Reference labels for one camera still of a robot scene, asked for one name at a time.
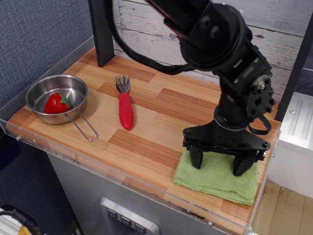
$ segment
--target red strawberry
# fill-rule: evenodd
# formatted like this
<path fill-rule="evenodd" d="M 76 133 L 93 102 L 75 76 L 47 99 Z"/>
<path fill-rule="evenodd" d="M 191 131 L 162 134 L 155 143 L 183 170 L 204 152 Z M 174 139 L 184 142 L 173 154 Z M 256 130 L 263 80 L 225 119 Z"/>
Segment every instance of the red strawberry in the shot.
<path fill-rule="evenodd" d="M 46 114 L 59 114 L 73 109 L 70 100 L 62 93 L 54 93 L 45 104 Z"/>

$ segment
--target wooden floor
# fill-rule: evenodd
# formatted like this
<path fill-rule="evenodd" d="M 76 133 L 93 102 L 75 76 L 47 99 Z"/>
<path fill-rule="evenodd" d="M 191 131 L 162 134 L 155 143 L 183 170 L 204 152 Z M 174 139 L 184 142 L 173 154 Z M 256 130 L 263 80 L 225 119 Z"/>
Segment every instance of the wooden floor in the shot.
<path fill-rule="evenodd" d="M 313 235 L 313 199 L 267 181 L 252 227 L 258 235 Z"/>

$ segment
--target stainless steel pot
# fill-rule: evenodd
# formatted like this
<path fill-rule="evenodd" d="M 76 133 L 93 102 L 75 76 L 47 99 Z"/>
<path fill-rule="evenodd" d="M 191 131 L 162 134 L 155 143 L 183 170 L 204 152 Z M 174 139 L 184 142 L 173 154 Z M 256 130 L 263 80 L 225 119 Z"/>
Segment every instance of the stainless steel pot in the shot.
<path fill-rule="evenodd" d="M 45 114 L 45 104 L 54 93 L 62 93 L 69 98 L 73 105 L 73 109 L 59 114 Z M 87 95 L 88 88 L 78 77 L 71 75 L 53 75 L 34 82 L 29 87 L 25 99 L 28 107 L 35 113 L 40 121 L 49 124 L 61 124 L 72 121 L 87 140 L 95 141 L 98 139 L 99 135 L 82 114 L 86 109 Z M 82 116 L 95 132 L 96 138 L 89 139 L 74 121 L 79 115 Z"/>

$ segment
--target cable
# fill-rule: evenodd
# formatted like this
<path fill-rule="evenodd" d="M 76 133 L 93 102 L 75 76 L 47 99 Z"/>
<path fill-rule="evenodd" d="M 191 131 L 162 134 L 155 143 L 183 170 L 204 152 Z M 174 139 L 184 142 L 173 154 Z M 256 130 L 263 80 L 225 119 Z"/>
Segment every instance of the cable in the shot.
<path fill-rule="evenodd" d="M 29 216 L 14 208 L 12 211 L 0 211 L 0 216 L 8 215 L 17 221 L 19 221 L 22 225 L 27 227 L 32 235 L 45 235 L 41 229 L 37 226 L 36 222 L 29 219 Z"/>
<path fill-rule="evenodd" d="M 140 62 L 144 65 L 147 65 L 153 69 L 156 69 L 160 72 L 170 74 L 170 75 L 175 75 L 181 72 L 185 71 L 192 71 L 194 70 L 193 67 L 191 67 L 188 64 L 185 65 L 171 65 L 171 66 L 164 66 L 144 55 L 141 55 L 135 51 L 133 51 L 119 36 L 115 23 L 114 23 L 114 17 L 113 17 L 113 12 L 112 12 L 112 0 L 105 0 L 104 1 L 104 10 L 106 14 L 106 18 L 109 24 L 109 28 L 111 30 L 111 33 L 113 37 L 115 38 L 116 42 L 120 45 L 120 47 L 123 49 L 123 51 L 132 59 L 134 59 L 137 62 Z"/>
<path fill-rule="evenodd" d="M 261 122 L 264 124 L 264 126 L 266 127 L 267 130 L 266 131 L 257 130 L 257 129 L 252 128 L 249 125 L 250 132 L 255 134 L 255 135 L 267 135 L 271 131 L 272 125 L 270 124 L 269 120 L 264 115 L 259 116 L 259 120 L 261 120 Z"/>

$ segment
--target button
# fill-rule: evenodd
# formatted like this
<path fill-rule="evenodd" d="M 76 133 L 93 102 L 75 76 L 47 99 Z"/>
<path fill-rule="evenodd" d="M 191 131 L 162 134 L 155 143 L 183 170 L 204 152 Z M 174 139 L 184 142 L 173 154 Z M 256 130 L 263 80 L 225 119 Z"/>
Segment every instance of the button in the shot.
<path fill-rule="evenodd" d="M 146 234 L 146 229 L 145 227 L 142 227 L 141 225 L 139 224 L 135 224 L 135 227 L 137 229 L 138 232 L 141 232 L 142 234 Z"/>
<path fill-rule="evenodd" d="M 109 216 L 111 216 L 114 219 L 117 219 L 117 213 L 115 211 L 112 211 L 109 208 L 107 208 L 107 211 L 108 211 Z"/>
<path fill-rule="evenodd" d="M 123 224 L 125 224 L 125 225 L 127 225 L 129 227 L 132 226 L 132 222 L 128 218 L 126 218 L 124 216 L 121 216 L 121 220 L 122 220 Z"/>

